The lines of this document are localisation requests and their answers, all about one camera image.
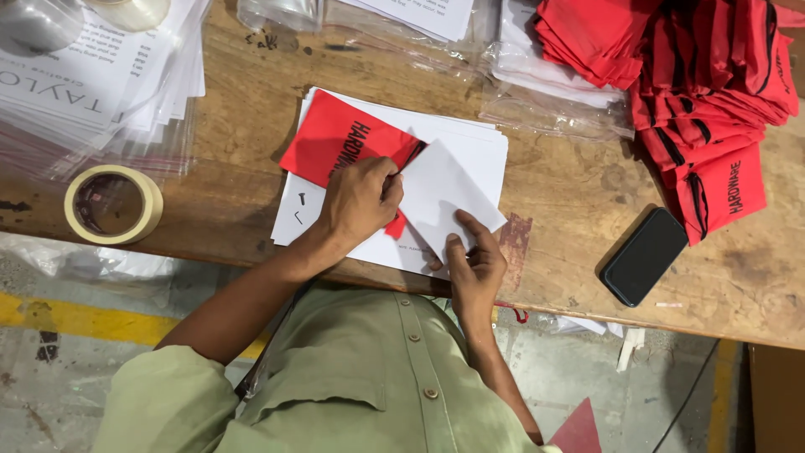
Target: yellow tape stripe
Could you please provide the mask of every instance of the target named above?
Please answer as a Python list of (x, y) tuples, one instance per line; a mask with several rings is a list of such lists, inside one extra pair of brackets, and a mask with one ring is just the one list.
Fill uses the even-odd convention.
[(733, 379), (738, 343), (722, 339), (716, 353), (716, 372), (713, 378), (713, 399), (710, 405), (708, 453), (726, 453), (729, 444), (729, 406), (733, 394)]
[[(178, 323), (174, 318), (0, 293), (0, 326), (156, 346)], [(257, 359), (268, 339), (268, 334), (261, 335), (241, 357)]]

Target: man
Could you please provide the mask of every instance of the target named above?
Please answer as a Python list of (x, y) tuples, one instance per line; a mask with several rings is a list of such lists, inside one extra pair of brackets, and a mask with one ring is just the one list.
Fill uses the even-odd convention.
[(464, 336), (424, 297), (314, 285), (272, 343), (270, 378), (234, 417), (224, 366), (303, 283), (394, 217), (403, 199), (397, 173), (388, 158), (335, 173), (303, 235), (123, 365), (93, 451), (558, 451), (538, 447), (539, 428), (493, 336), (506, 260), (460, 210), (478, 243), (468, 255), (457, 236), (446, 238)]

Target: cable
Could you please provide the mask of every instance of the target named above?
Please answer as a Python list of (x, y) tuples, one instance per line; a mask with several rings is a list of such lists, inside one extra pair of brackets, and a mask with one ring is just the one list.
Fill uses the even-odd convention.
[(704, 363), (702, 364), (702, 368), (699, 370), (699, 375), (696, 376), (696, 379), (693, 381), (693, 385), (691, 385), (691, 391), (687, 393), (687, 396), (685, 397), (685, 401), (682, 401), (682, 405), (679, 407), (679, 411), (677, 411), (676, 415), (674, 416), (674, 419), (671, 420), (671, 424), (668, 425), (668, 429), (665, 430), (665, 434), (663, 434), (663, 436), (661, 438), (659, 438), (659, 442), (657, 442), (657, 446), (654, 447), (654, 450), (652, 450), (651, 453), (657, 453), (659, 448), (663, 445), (663, 442), (665, 442), (665, 438), (668, 437), (668, 433), (671, 432), (671, 429), (674, 427), (674, 424), (679, 419), (679, 416), (682, 415), (682, 411), (685, 410), (685, 406), (687, 405), (687, 402), (691, 400), (691, 396), (693, 396), (693, 391), (696, 390), (696, 385), (699, 384), (699, 379), (701, 379), (702, 375), (704, 374), (704, 369), (707, 367), (707, 364), (710, 362), (710, 358), (712, 357), (713, 353), (716, 352), (716, 348), (718, 348), (718, 343), (720, 343), (720, 341), (721, 341), (721, 339), (717, 339), (716, 342), (712, 345), (712, 349), (710, 350), (710, 353), (707, 354), (707, 358), (704, 359)]

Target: wood grain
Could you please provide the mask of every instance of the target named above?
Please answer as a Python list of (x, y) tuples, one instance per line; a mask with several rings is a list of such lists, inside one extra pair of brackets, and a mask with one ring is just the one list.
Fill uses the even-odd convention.
[[(207, 96), (196, 104), (193, 144), (199, 162), (165, 183), (162, 222), (132, 250), (238, 266), (274, 253), (270, 232), (285, 178), (277, 161), (313, 85), (430, 114), (477, 116), (476, 82), (345, 47), (338, 35), (270, 32), (276, 48), (258, 48), (246, 42), (233, 6), (215, 0), (204, 30)], [(805, 349), (805, 121), (770, 128), (762, 143), (769, 207), (685, 250), (637, 309), (612, 297), (597, 269), (648, 207), (666, 205), (645, 151), (502, 130), (510, 150), (500, 210), (518, 220), (502, 239), (517, 274), (498, 294), (502, 304)], [(2, 170), (0, 178), (0, 230), (76, 240), (61, 211), (65, 187)], [(4, 207), (20, 202), (31, 209)], [(526, 224), (528, 231), (518, 230)], [(447, 282), (355, 260), (326, 277), (449, 295)]]

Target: floor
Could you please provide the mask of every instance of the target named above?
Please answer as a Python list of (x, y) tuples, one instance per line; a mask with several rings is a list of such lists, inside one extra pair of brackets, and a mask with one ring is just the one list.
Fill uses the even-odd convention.
[[(172, 281), (100, 289), (55, 280), (0, 251), (0, 439), (9, 453), (89, 451), (105, 392), (128, 359), (159, 341), (241, 269), (182, 261)], [(500, 309), (495, 334), (545, 438), (586, 397), (604, 452), (651, 452), (691, 388), (713, 339), (647, 330), (646, 347), (615, 371), (622, 340), (552, 334)], [(239, 381), (259, 347), (227, 367)], [(663, 453), (733, 451), (739, 345), (721, 342)]]

